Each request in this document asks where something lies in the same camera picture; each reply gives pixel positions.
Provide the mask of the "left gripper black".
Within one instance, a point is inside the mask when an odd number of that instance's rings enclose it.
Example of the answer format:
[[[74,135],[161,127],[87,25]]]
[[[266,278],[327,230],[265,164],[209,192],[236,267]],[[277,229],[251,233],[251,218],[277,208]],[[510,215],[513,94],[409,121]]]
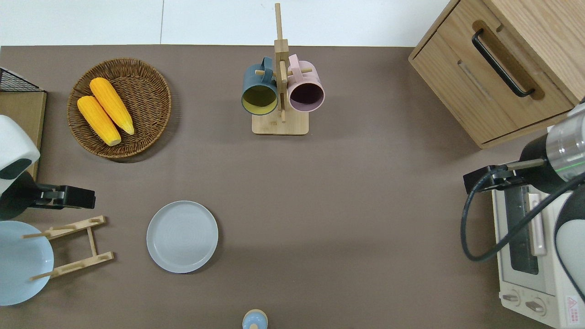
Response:
[[[95,206],[94,190],[73,186],[35,185],[28,208],[62,210],[65,207],[94,209]]]

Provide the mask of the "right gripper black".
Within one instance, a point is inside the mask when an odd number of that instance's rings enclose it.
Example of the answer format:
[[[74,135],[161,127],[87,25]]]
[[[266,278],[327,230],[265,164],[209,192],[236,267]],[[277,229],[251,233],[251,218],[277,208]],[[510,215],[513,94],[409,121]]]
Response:
[[[478,192],[494,189],[506,190],[516,186],[525,186],[525,178],[517,173],[521,169],[523,168],[520,164],[501,164],[497,166],[485,166],[471,171],[470,173],[463,175],[463,183],[466,193],[470,194],[481,178],[490,172],[492,174],[479,185]],[[496,178],[494,177],[495,170],[498,170]]]

